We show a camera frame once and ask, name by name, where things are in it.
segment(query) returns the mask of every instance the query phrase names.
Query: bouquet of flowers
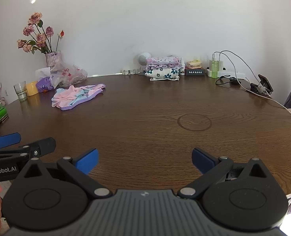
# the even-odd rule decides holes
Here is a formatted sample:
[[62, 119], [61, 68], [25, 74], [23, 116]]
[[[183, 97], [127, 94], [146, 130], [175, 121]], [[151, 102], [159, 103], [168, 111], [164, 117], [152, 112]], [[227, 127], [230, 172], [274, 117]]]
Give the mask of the bouquet of flowers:
[[[53, 52], [52, 45], [51, 45], [51, 37], [54, 35], [54, 30], [52, 27], [47, 27], [46, 31], [43, 27], [43, 21], [41, 17], [43, 15], [40, 12], [35, 12], [31, 17], [28, 19], [27, 27], [23, 29], [23, 34], [25, 36], [31, 37], [32, 39], [27, 40], [18, 40], [18, 48], [23, 48], [25, 52], [32, 52], [35, 53], [36, 50], [41, 51], [44, 54], [49, 54]], [[59, 40], [65, 35], [64, 31], [62, 30], [58, 35], [58, 41], [56, 45], [56, 52], [58, 48]]]

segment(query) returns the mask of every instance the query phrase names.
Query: purple trim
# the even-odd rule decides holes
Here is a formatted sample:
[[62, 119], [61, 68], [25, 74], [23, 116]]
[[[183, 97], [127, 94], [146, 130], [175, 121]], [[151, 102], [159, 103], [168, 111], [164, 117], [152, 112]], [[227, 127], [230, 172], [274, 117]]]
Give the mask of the purple trim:
[[79, 101], [76, 101], [75, 103], [73, 103], [71, 106], [66, 106], [66, 107], [62, 107], [60, 108], [61, 110], [65, 111], [65, 110], [70, 110], [72, 108], [74, 108], [75, 106], [77, 106], [78, 104], [84, 103], [86, 101], [91, 100], [92, 98], [94, 98], [97, 94], [103, 92], [102, 89], [97, 90], [97, 92], [95, 92], [94, 94], [92, 94], [91, 96], [89, 96], [88, 98], [85, 99], [81, 99]]

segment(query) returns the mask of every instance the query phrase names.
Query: white fabric with blue flowers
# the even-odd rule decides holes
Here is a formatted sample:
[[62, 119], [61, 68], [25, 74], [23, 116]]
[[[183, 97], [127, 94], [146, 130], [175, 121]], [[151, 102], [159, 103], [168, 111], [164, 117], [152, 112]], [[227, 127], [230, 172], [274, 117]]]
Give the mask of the white fabric with blue flowers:
[[178, 78], [178, 70], [175, 68], [156, 68], [148, 70], [145, 75], [155, 79], [175, 79]]

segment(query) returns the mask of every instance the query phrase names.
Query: white bottle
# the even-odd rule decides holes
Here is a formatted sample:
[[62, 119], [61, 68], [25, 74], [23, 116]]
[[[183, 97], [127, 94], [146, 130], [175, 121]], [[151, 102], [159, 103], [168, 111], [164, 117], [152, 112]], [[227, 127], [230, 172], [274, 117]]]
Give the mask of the white bottle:
[[180, 75], [185, 75], [185, 63], [184, 58], [181, 58], [181, 68], [180, 68]]

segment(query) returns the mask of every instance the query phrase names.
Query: dark brown tabletop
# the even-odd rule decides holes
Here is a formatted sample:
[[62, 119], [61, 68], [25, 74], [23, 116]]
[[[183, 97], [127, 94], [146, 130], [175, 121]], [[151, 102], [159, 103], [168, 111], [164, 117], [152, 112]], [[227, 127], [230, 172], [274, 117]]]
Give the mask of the dark brown tabletop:
[[200, 176], [191, 152], [200, 147], [235, 162], [263, 160], [291, 194], [291, 114], [273, 101], [208, 77], [155, 81], [138, 75], [88, 78], [78, 86], [106, 84], [93, 100], [74, 109], [51, 107], [54, 91], [7, 106], [0, 136], [19, 132], [21, 143], [52, 136], [55, 162], [91, 147], [99, 163], [90, 176], [109, 187], [172, 188]]

